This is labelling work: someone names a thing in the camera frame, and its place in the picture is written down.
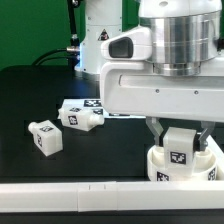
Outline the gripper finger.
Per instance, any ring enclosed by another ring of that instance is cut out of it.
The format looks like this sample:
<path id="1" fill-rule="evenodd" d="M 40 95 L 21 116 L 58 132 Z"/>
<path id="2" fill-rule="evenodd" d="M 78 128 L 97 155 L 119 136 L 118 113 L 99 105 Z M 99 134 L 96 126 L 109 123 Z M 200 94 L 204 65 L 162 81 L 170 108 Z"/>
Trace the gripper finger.
<path id="1" fill-rule="evenodd" d="M 146 125 L 154 136 L 154 141 L 156 146 L 161 145 L 161 136 L 164 131 L 162 125 L 159 122 L 158 118 L 155 117 L 147 117 Z"/>
<path id="2" fill-rule="evenodd" d="M 199 135 L 199 145 L 201 149 L 205 149 L 208 145 L 207 138 L 213 132 L 215 128 L 215 123 L 211 121 L 202 121 L 201 122 L 202 132 Z"/>

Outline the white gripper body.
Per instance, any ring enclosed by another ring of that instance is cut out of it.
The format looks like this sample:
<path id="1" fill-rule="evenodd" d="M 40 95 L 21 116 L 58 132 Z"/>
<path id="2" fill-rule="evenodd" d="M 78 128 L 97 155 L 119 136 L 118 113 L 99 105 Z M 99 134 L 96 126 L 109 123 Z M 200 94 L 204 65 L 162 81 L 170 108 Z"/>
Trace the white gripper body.
<path id="1" fill-rule="evenodd" d="M 137 27 L 104 41 L 100 99 L 110 113 L 224 122 L 224 50 L 191 75 L 158 74 L 152 32 Z"/>

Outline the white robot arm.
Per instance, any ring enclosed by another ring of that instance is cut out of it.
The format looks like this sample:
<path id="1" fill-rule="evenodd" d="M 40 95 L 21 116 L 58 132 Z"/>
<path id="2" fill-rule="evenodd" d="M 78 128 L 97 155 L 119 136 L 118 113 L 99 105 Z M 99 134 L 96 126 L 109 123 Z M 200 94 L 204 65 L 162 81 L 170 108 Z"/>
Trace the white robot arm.
<path id="1" fill-rule="evenodd" d="M 104 41 L 100 98 L 109 113 L 139 115 L 160 145 L 161 118 L 196 120 L 200 150 L 224 123 L 221 0 L 136 0 L 139 24 Z"/>

